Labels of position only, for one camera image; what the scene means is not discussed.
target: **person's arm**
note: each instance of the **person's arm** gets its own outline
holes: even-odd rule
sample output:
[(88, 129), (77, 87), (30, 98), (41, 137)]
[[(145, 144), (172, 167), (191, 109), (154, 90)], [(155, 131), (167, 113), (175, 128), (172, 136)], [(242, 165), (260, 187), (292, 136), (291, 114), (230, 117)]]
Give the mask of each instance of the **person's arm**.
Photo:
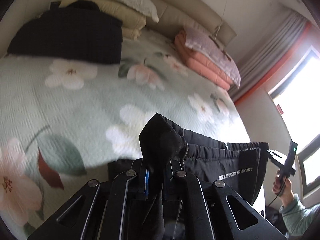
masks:
[[(272, 188), (273, 193), (278, 194), (281, 185), (279, 177), (276, 176)], [(289, 178), (286, 179), (284, 192), (279, 198), (282, 201), (280, 213), (282, 214), (287, 230), (292, 236), (302, 236), (315, 219), (320, 204), (309, 209), (305, 208), (300, 202), (298, 195), (293, 194)]]

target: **orange curtain trim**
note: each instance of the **orange curtain trim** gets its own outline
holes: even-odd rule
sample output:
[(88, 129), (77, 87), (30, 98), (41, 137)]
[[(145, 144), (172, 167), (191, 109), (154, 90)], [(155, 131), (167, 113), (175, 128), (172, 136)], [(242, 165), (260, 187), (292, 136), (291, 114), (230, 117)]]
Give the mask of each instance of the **orange curtain trim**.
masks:
[(253, 92), (260, 88), (265, 82), (267, 82), (297, 51), (304, 39), (309, 33), (311, 28), (311, 22), (307, 22), (303, 32), (292, 47), (284, 54), (284, 56), (265, 74), (252, 88), (250, 88), (244, 95), (242, 95), (236, 102), (235, 105), (240, 104), (247, 99)]

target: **metal screw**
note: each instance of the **metal screw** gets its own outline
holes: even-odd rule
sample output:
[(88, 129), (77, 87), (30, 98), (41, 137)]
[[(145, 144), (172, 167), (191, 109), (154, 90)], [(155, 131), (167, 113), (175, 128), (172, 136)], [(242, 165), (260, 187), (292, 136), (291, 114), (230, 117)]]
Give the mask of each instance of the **metal screw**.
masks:
[(187, 173), (186, 173), (185, 171), (177, 171), (177, 172), (176, 172), (176, 175), (177, 175), (178, 177), (185, 177), (185, 176), (187, 175)]
[(89, 180), (88, 182), (89, 187), (96, 187), (98, 184), (99, 182), (96, 179)]
[(128, 177), (133, 177), (136, 175), (136, 172), (134, 170), (128, 170), (126, 173), (125, 173)]
[(217, 186), (217, 187), (224, 187), (226, 184), (224, 183), (224, 181), (222, 180), (216, 180), (214, 182), (214, 184)]

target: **curtain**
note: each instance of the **curtain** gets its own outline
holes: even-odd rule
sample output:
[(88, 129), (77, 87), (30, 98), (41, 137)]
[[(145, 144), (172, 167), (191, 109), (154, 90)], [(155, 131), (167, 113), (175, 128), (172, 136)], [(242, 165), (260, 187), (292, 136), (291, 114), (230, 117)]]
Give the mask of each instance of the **curtain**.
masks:
[(305, 29), (307, 22), (304, 16), (292, 11), (271, 38), (239, 67), (240, 88), (233, 86), (229, 90), (229, 95), (234, 102), (257, 84), (286, 54)]

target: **yellow pillow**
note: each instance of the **yellow pillow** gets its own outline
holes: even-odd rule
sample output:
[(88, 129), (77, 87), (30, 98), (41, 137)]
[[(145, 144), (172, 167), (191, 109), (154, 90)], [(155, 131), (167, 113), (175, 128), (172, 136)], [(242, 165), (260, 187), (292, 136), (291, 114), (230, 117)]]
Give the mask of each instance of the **yellow pillow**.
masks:
[(137, 30), (137, 29), (129, 29), (126, 27), (122, 27), (122, 36), (132, 39), (132, 40), (136, 40), (139, 36), (141, 35), (141, 31)]
[[(78, 0), (62, 0), (59, 7), (67, 7)], [(87, 0), (96, 3), (100, 11), (123, 22), (123, 27), (141, 30), (146, 25), (146, 17), (128, 6), (113, 0)]]

